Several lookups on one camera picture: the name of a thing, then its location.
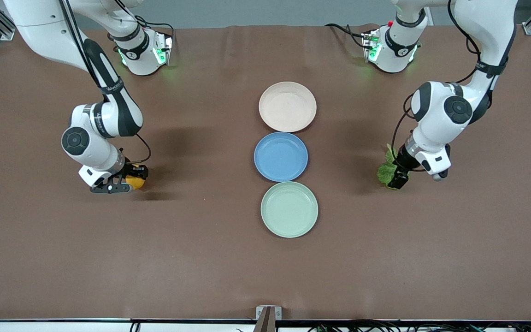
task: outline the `green plate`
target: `green plate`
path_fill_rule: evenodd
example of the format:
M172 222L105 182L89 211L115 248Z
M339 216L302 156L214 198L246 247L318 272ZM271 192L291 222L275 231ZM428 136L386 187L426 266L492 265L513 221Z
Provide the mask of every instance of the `green plate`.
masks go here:
M299 237L313 228L319 215L314 194L297 182L281 182L271 187L261 200L261 218L272 233Z

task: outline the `table surface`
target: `table surface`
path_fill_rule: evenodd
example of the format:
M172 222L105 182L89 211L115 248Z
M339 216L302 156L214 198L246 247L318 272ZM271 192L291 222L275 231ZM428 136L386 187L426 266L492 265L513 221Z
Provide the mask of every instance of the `table surface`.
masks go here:
M99 101L87 73L0 46L0 319L244 318L531 320L531 36L518 33L493 107L452 144L449 178L375 175L405 97L464 77L475 57L453 27L428 27L400 74L364 63L323 27L181 30L171 67L129 74L90 31L145 115L144 190L89 193L60 146L73 107ZM282 81L318 103L297 133L315 227L282 239L260 218L273 185L253 166L272 132L258 101ZM406 120L401 144L415 126ZM129 158L136 138L112 140Z

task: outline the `black round object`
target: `black round object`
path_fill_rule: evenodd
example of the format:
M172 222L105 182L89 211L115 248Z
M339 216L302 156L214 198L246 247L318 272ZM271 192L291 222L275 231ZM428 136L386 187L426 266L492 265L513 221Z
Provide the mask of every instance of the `black round object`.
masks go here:
M89 134L81 127L72 127L65 131L61 143L70 155L82 155L89 145Z
M466 99L460 96L451 96L444 102L446 115L455 124L463 124L472 118L472 107Z

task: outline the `gray floor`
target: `gray floor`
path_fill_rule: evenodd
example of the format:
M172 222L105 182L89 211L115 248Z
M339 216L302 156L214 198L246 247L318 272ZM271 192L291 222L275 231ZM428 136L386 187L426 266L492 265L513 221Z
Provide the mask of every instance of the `gray floor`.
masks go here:
M384 24L395 15L389 0L146 0L132 11L149 22L167 22L176 28ZM531 0L519 0L516 23L530 15ZM445 8L432 8L431 16L434 25L451 25ZM78 17L78 23L83 30L100 28L85 17Z

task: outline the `blue plate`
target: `blue plate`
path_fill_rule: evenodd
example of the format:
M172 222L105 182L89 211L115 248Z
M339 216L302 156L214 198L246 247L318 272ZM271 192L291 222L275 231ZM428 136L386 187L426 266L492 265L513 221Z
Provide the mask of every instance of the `blue plate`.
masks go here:
M304 172L308 152L298 137L287 132L274 132L257 143L253 161L265 178L276 182L292 181Z

